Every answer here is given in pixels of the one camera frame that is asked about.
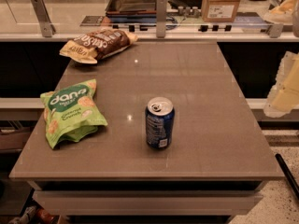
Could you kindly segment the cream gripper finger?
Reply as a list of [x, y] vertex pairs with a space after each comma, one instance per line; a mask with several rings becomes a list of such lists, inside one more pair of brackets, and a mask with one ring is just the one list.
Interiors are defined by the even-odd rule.
[[287, 51], [281, 59], [276, 83], [267, 95], [263, 112], [280, 118], [299, 106], [299, 54]]
[[292, 24], [292, 15], [298, 0], [285, 0], [279, 6], [268, 10], [263, 19], [273, 23]]

